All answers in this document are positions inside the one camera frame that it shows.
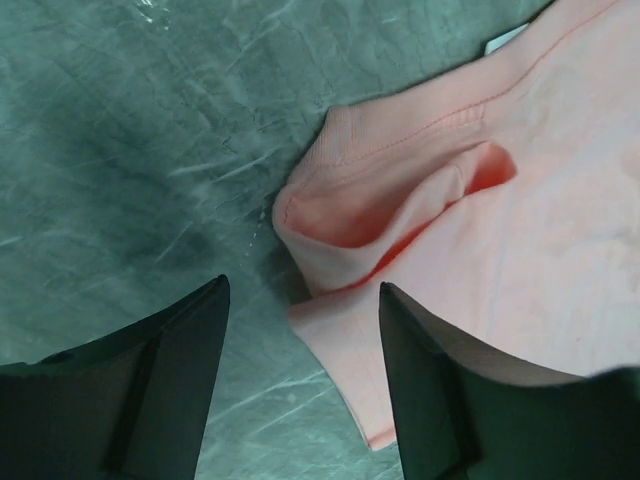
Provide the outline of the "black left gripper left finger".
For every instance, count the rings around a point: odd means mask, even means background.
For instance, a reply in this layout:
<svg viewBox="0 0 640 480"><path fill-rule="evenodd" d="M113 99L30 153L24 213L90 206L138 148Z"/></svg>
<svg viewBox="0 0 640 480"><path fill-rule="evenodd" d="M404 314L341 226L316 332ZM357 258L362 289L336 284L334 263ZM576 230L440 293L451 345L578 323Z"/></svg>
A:
<svg viewBox="0 0 640 480"><path fill-rule="evenodd" d="M5 479L191 479L228 325L219 276L173 305L1 369Z"/></svg>

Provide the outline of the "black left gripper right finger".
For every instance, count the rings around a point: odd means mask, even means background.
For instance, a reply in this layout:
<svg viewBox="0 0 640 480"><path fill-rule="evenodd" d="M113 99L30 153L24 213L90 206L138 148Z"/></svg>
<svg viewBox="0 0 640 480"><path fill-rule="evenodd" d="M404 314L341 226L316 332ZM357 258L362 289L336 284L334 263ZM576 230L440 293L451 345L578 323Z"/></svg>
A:
<svg viewBox="0 0 640 480"><path fill-rule="evenodd" d="M639 371L582 378L505 353L385 283L379 326L408 479L635 479Z"/></svg>

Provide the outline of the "salmon pink t shirt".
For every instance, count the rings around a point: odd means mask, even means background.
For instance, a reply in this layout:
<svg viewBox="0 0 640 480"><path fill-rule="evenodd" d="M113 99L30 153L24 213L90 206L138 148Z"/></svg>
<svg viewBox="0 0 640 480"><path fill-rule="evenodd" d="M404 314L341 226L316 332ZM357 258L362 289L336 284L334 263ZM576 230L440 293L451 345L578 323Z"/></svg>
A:
<svg viewBox="0 0 640 480"><path fill-rule="evenodd" d="M291 325L365 442L396 437L382 283L475 337L589 375L639 360L639 5L557 1L495 52L330 109L273 225Z"/></svg>

